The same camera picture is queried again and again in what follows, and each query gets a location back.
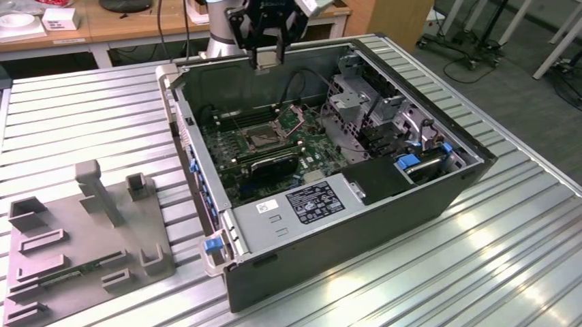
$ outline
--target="white label sticker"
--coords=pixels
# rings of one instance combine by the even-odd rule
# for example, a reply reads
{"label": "white label sticker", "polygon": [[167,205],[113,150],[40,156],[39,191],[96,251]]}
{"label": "white label sticker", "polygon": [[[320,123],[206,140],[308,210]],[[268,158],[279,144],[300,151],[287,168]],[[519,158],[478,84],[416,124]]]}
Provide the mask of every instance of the white label sticker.
{"label": "white label sticker", "polygon": [[276,200],[268,200],[267,202],[259,203],[256,205],[258,213],[266,213],[267,211],[271,211],[272,209],[276,209],[279,207]]}
{"label": "white label sticker", "polygon": [[53,41],[53,44],[69,44],[69,43],[83,43],[85,42],[84,39],[68,39],[68,40],[56,40]]}

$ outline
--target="slotted aluminum table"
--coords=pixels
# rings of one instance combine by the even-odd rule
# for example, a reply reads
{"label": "slotted aluminum table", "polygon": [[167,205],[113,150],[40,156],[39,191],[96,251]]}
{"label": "slotted aluminum table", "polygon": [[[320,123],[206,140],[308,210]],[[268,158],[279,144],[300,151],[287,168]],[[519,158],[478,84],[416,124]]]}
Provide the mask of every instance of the slotted aluminum table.
{"label": "slotted aluminum table", "polygon": [[234,314],[222,278],[199,262],[202,227],[164,122],[159,63],[17,80],[0,111],[1,296],[11,199],[79,192],[71,165],[99,159],[105,185],[133,172],[153,177],[177,271],[53,326],[579,324],[581,187],[390,40],[360,40],[499,156],[439,218]]}

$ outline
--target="floor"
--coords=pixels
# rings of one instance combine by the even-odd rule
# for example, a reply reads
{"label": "floor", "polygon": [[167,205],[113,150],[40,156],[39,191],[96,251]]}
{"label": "floor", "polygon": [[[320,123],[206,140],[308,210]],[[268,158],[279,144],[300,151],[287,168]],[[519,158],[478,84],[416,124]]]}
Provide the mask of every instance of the floor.
{"label": "floor", "polygon": [[[439,11],[448,12],[454,0],[436,0]],[[472,1],[464,1],[458,18],[464,18]],[[475,26],[481,35],[495,10],[495,4],[489,3]],[[493,40],[499,40],[514,14],[506,10],[493,31]],[[466,98],[505,126],[542,156],[582,184],[582,112],[573,108],[555,94],[551,76],[534,80],[539,64],[553,51],[547,43],[553,32],[525,20],[515,31],[509,44],[503,47],[506,58],[497,70],[475,84],[462,84],[447,78],[443,66],[462,55],[435,44],[424,49],[416,49],[418,60],[455,87]],[[570,58],[579,45],[573,44],[565,53]],[[452,64],[447,72],[455,79],[474,80],[491,69],[482,65],[471,72],[463,66]],[[573,84],[582,90],[582,77],[573,79]],[[558,90],[566,89],[558,84]]]}

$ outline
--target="blue latch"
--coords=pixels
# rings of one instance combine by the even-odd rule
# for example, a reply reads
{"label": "blue latch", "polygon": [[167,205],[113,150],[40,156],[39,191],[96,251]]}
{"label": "blue latch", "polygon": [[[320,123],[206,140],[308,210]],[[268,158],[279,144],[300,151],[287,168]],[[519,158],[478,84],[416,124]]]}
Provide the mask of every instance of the blue latch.
{"label": "blue latch", "polygon": [[190,172],[198,172],[199,165],[196,164],[196,159],[190,160]]}
{"label": "blue latch", "polygon": [[414,165],[418,165],[420,163],[420,160],[418,160],[415,155],[403,155],[398,158],[396,164],[398,167],[400,167],[402,170],[407,169],[408,167],[412,167]]}
{"label": "blue latch", "polygon": [[447,153],[447,155],[450,155],[452,152],[452,145],[444,142],[443,143],[443,150]]}
{"label": "blue latch", "polygon": [[210,240],[204,241],[204,252],[212,253],[216,251],[220,251],[224,244],[222,243],[220,237],[211,238]]}

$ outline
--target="green circuit board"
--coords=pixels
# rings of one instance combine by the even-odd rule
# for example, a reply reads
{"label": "green circuit board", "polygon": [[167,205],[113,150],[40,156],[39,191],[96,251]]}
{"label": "green circuit board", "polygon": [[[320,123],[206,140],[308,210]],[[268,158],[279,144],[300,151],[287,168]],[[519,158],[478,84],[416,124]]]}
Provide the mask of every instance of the green circuit board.
{"label": "green circuit board", "polygon": [[[204,142],[234,206],[316,181],[347,166],[311,109],[290,106],[274,117],[255,125],[234,118],[236,127],[228,131],[220,131],[216,125],[203,127]],[[284,173],[278,175],[272,172],[275,166],[267,166],[263,172],[268,178],[252,180],[252,168],[276,158],[291,162],[290,166],[279,166]]]}

